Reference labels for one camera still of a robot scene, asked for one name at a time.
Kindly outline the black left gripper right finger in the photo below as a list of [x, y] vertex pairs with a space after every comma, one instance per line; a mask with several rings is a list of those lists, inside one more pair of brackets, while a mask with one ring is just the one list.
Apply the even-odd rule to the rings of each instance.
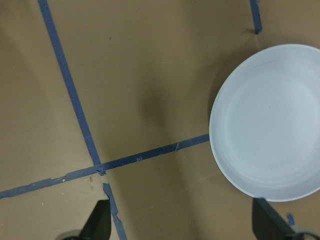
[[292, 240], [296, 235], [264, 198], [252, 199], [251, 226], [257, 240]]

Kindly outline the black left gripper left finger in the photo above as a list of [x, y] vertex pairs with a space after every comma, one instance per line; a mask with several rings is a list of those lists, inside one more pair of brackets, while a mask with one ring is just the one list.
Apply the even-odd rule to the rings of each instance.
[[111, 205], [108, 199], [99, 200], [82, 228], [81, 240], [109, 240], [111, 236]]

